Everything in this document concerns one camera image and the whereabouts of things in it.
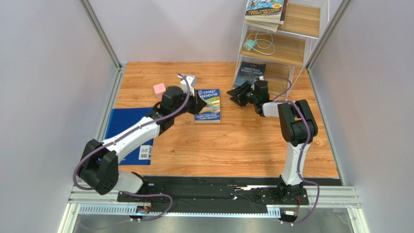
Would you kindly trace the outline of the blue 91-storey treehouse book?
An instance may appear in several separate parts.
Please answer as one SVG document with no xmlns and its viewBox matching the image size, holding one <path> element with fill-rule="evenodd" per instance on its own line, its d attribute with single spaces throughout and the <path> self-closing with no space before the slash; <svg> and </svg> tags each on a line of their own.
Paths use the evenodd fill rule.
<svg viewBox="0 0 414 233">
<path fill-rule="evenodd" d="M 221 93 L 219 89 L 199 89 L 199 97 L 207 105 L 194 116 L 195 123 L 221 122 Z"/>
</svg>

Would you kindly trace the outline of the nineteen eighty-four book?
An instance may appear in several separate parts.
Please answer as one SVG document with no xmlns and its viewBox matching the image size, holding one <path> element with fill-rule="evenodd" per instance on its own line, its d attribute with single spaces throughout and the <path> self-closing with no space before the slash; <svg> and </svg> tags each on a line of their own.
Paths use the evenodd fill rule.
<svg viewBox="0 0 414 233">
<path fill-rule="evenodd" d="M 233 87 L 239 87 L 245 82 L 253 83 L 265 73 L 266 64 L 255 64 L 249 62 L 241 62 L 240 67 L 236 72 Z"/>
</svg>

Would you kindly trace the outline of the orange 78-storey treehouse book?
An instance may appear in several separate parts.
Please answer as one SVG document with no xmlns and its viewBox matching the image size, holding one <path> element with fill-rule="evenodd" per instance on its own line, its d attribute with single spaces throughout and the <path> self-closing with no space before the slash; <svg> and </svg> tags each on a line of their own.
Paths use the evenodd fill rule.
<svg viewBox="0 0 414 233">
<path fill-rule="evenodd" d="M 251 21 L 251 20 L 244 20 L 244 23 L 249 25 L 249 26 L 254 26 L 257 28 L 261 28 L 261 29 L 265 29 L 268 31 L 272 31 L 274 33 L 277 32 L 278 28 L 279 28 L 279 24 L 276 23 L 269 23 L 269 22 L 257 22 L 257 21 Z"/>
</svg>

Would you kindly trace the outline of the three days to see book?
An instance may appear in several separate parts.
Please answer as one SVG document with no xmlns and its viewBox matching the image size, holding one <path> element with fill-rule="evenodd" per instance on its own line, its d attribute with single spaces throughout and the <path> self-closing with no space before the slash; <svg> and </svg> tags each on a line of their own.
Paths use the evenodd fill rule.
<svg viewBox="0 0 414 233">
<path fill-rule="evenodd" d="M 288 0 L 249 0 L 244 19 L 283 24 Z"/>
</svg>

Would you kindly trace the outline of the black 169-storey treehouse book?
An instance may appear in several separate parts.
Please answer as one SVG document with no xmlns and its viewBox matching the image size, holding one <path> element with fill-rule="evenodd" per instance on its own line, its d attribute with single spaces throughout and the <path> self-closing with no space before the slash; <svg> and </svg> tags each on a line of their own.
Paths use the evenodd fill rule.
<svg viewBox="0 0 414 233">
<path fill-rule="evenodd" d="M 280 20 L 284 6 L 284 0 L 249 0 L 245 10 L 245 19 Z"/>
</svg>

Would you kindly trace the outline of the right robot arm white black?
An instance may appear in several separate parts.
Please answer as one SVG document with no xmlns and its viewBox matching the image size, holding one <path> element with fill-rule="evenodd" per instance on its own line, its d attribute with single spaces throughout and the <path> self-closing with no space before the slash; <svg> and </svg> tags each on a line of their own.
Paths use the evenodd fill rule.
<svg viewBox="0 0 414 233">
<path fill-rule="evenodd" d="M 252 104 L 261 117 L 277 117 L 284 140 L 287 142 L 287 154 L 284 169 L 278 184 L 281 196 L 302 194 L 304 185 L 302 170 L 306 153 L 318 127 L 307 100 L 277 101 L 271 100 L 268 82 L 256 80 L 227 91 L 230 100 L 240 107 Z"/>
</svg>

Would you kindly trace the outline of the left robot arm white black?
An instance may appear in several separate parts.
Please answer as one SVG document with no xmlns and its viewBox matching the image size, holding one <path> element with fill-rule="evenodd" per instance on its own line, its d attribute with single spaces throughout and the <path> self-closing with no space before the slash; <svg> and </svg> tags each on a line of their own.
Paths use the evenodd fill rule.
<svg viewBox="0 0 414 233">
<path fill-rule="evenodd" d="M 137 194 L 144 185 L 143 178 L 133 172 L 119 171 L 120 161 L 168 130 L 175 117 L 185 113 L 196 115 L 206 105 L 196 91 L 188 93 L 178 86 L 167 87 L 161 101 L 138 123 L 103 142 L 95 139 L 87 142 L 72 177 L 74 185 L 100 195 L 113 190 Z"/>
</svg>

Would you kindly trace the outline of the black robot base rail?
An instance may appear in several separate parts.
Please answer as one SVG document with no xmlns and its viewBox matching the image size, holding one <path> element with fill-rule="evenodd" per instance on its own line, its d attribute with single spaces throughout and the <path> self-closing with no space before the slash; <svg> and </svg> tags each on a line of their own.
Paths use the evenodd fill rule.
<svg viewBox="0 0 414 233">
<path fill-rule="evenodd" d="M 294 210 L 309 205 L 306 189 L 285 186 L 281 178 L 147 176 L 132 197 L 120 191 L 118 202 L 138 203 L 150 213 L 265 214 L 269 205 Z"/>
</svg>

